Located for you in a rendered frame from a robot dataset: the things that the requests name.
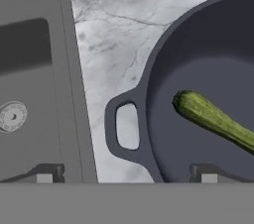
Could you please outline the green squash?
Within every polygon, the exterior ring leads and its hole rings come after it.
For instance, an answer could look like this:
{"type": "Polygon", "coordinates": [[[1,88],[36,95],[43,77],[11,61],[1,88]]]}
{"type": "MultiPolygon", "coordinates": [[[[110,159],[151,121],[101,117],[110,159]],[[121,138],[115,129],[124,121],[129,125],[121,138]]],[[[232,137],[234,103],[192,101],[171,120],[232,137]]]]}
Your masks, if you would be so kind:
{"type": "Polygon", "coordinates": [[[178,91],[172,104],[176,112],[187,120],[254,152],[254,132],[236,122],[201,94],[193,90],[178,91]]]}

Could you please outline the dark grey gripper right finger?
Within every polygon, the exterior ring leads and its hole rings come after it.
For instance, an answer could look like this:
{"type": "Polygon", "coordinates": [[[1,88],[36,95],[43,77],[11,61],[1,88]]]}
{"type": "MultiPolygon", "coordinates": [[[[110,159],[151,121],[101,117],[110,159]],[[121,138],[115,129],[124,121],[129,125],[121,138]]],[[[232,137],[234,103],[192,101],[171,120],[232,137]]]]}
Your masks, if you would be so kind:
{"type": "Polygon", "coordinates": [[[190,182],[195,183],[228,183],[247,182],[254,183],[253,179],[248,179],[235,174],[230,174],[217,165],[212,164],[192,164],[190,165],[190,182]]]}

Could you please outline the grey sink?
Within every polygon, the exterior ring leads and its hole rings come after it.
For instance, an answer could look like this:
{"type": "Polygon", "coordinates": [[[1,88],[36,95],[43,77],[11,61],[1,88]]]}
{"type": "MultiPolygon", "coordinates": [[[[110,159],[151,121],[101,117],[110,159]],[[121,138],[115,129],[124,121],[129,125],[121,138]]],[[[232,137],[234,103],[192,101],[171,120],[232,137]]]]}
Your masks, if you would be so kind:
{"type": "Polygon", "coordinates": [[[97,180],[70,0],[0,0],[0,180],[64,164],[97,180]]]}

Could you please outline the dark grey pot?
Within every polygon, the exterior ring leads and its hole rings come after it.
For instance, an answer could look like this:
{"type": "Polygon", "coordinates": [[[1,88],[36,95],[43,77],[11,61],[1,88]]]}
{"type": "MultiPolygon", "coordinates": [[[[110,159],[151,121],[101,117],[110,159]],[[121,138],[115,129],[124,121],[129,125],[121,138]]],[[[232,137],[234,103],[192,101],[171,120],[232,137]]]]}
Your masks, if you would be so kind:
{"type": "Polygon", "coordinates": [[[156,182],[188,182],[193,165],[254,181],[254,153],[175,111],[184,89],[254,131],[254,0],[208,0],[184,13],[154,46],[137,86],[112,98],[104,117],[109,151],[156,182]]]}

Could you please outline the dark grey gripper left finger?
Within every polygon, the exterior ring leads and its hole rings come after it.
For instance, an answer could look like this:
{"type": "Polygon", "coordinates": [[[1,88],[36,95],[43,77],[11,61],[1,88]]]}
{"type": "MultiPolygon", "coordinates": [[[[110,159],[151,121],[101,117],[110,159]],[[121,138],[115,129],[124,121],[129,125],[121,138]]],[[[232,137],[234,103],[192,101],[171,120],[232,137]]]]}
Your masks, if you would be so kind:
{"type": "Polygon", "coordinates": [[[39,164],[26,173],[0,180],[0,183],[64,183],[64,164],[39,164]]]}

